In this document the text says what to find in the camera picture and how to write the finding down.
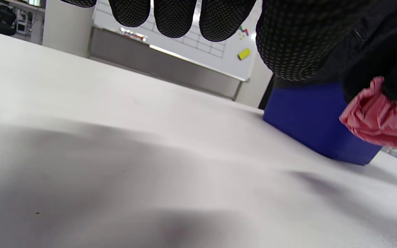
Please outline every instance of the colored magnet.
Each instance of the colored magnet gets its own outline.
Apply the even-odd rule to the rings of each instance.
[[[244,50],[242,50],[239,54],[238,54],[238,59],[239,60],[244,60],[245,58],[247,58],[247,56],[249,56],[251,54],[251,50],[249,48],[246,48]]]

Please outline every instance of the whiteboard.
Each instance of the whiteboard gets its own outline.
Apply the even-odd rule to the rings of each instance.
[[[243,22],[242,28],[229,39],[211,42],[200,34],[199,20],[202,1],[197,0],[191,29],[181,38],[168,38],[156,27],[151,3],[150,16],[141,26],[124,27],[112,14],[108,0],[98,0],[93,15],[93,25],[97,28],[123,34],[123,29],[145,36],[144,42],[151,48],[168,53],[183,60],[221,72],[241,81],[251,77],[254,58],[257,54],[255,45],[255,26],[261,14],[261,1],[257,0],[249,17]],[[250,50],[250,55],[240,59],[238,55]]]

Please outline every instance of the black glove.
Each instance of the black glove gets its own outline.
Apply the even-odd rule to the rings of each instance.
[[[89,8],[96,0],[64,0]],[[263,0],[257,24],[257,48],[264,63],[284,80],[306,80],[323,58],[377,0]],[[142,25],[150,0],[109,0],[115,19],[127,27]],[[154,0],[157,28],[178,38],[192,24],[196,0]],[[232,36],[255,0],[202,0],[200,31],[209,41]]]
[[[397,102],[397,27],[356,58],[343,78],[347,102],[364,88],[370,87],[374,77],[384,76],[383,94]]]

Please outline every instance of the wall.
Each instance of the wall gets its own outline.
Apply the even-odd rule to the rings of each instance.
[[[236,102],[257,108],[271,77],[271,70],[268,69],[261,60],[258,52],[256,52],[251,80],[243,84],[236,98]]]
[[[93,8],[79,8],[61,0],[47,0],[42,44],[86,57]]]

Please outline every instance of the black chair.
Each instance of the black chair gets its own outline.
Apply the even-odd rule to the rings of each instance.
[[[0,33],[5,35],[14,35],[16,29],[12,27],[16,20],[16,14],[6,6],[0,6]]]

